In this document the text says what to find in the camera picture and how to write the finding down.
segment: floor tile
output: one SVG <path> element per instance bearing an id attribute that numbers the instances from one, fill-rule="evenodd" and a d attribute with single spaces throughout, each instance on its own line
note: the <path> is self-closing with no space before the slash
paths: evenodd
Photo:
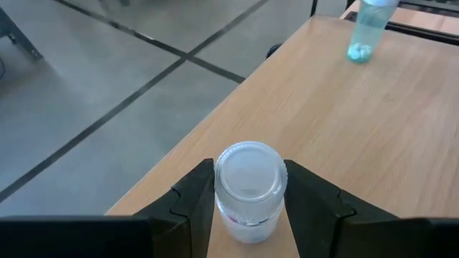
<path id="1" fill-rule="evenodd" d="M 318 2 L 317 13 L 339 16 L 344 7 L 343 0 L 323 0 Z M 197 56 L 247 77 L 265 60 L 269 48 L 288 39 L 310 13 L 311 0 L 269 0 Z"/>
<path id="2" fill-rule="evenodd" d="M 68 1 L 188 52 L 259 0 Z"/>
<path id="3" fill-rule="evenodd" d="M 178 57 L 48 0 L 2 0 L 44 55 L 0 39 L 0 190 Z"/>
<path id="4" fill-rule="evenodd" d="M 1 203 L 0 216 L 103 214 L 236 86 L 184 63 Z"/>

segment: white lid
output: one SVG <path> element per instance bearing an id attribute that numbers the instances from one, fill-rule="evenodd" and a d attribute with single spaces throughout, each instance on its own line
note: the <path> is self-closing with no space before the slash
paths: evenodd
<path id="1" fill-rule="evenodd" d="M 399 4 L 399 0 L 362 0 L 373 6 L 394 6 Z"/>
<path id="2" fill-rule="evenodd" d="M 285 164 L 270 146 L 246 141 L 231 145 L 215 164 L 217 180 L 234 199 L 258 202 L 275 194 Z"/>

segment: clear plastic jar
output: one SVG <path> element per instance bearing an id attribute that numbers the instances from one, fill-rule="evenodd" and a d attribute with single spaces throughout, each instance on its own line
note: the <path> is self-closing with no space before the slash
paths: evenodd
<path id="1" fill-rule="evenodd" d="M 215 163 L 215 194 L 223 222 L 244 243 L 267 239 L 283 208 L 287 170 L 270 146 L 253 141 L 231 145 Z"/>

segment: water bottle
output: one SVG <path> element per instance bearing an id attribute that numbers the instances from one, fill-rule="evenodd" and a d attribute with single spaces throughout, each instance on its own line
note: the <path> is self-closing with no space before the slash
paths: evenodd
<path id="1" fill-rule="evenodd" d="M 387 22 L 399 0 L 361 0 L 347 57 L 358 63 L 368 62 L 377 47 Z"/>
<path id="2" fill-rule="evenodd" d="M 215 201 L 230 234 L 251 244 L 267 239 L 284 205 L 283 159 L 264 143 L 245 141 L 227 148 L 214 169 Z"/>

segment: table surface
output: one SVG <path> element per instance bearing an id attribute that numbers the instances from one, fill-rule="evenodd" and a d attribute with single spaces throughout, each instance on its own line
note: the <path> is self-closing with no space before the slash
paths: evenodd
<path id="1" fill-rule="evenodd" d="M 387 31 L 354 64 L 353 28 L 310 19 L 108 214 L 133 214 L 202 159 L 258 140 L 398 216 L 459 216 L 459 47 Z M 285 209 L 257 245 L 236 242 L 215 211 L 209 257 L 298 256 Z"/>
<path id="2" fill-rule="evenodd" d="M 341 18 L 343 19 L 346 17 L 350 11 L 359 11 L 359 1 L 355 1 L 343 15 L 341 15 Z M 392 22 L 421 27 L 423 29 L 431 29 L 454 35 L 459 34 L 459 18 L 455 17 L 397 8 L 390 20 Z"/>

